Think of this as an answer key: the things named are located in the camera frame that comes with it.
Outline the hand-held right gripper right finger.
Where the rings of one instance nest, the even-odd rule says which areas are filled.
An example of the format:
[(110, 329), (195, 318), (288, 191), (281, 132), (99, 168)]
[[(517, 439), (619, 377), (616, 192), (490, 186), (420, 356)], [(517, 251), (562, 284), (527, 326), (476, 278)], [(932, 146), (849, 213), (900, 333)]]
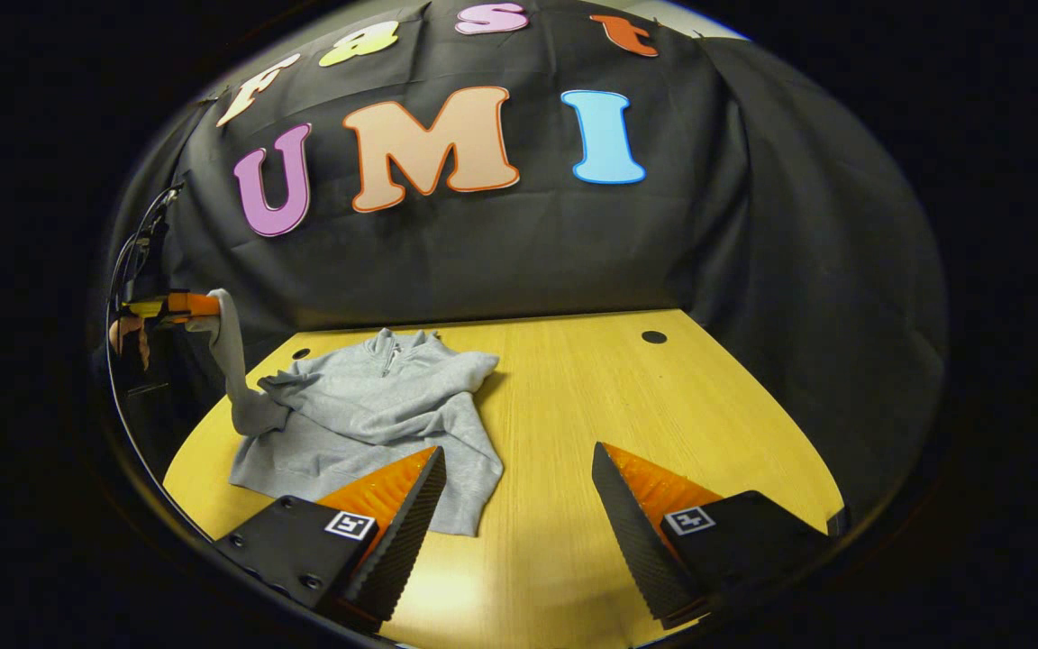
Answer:
[(758, 490), (720, 496), (635, 453), (597, 443), (590, 476), (652, 617), (671, 629), (757, 607), (834, 549)]

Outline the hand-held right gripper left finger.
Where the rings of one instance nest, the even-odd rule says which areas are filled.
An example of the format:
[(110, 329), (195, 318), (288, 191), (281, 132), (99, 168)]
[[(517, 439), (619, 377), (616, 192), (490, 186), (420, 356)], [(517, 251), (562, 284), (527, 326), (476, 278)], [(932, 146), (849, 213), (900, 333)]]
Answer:
[(393, 616), (446, 484), (428, 447), (321, 501), (276, 498), (214, 542), (254, 580), (374, 634)]

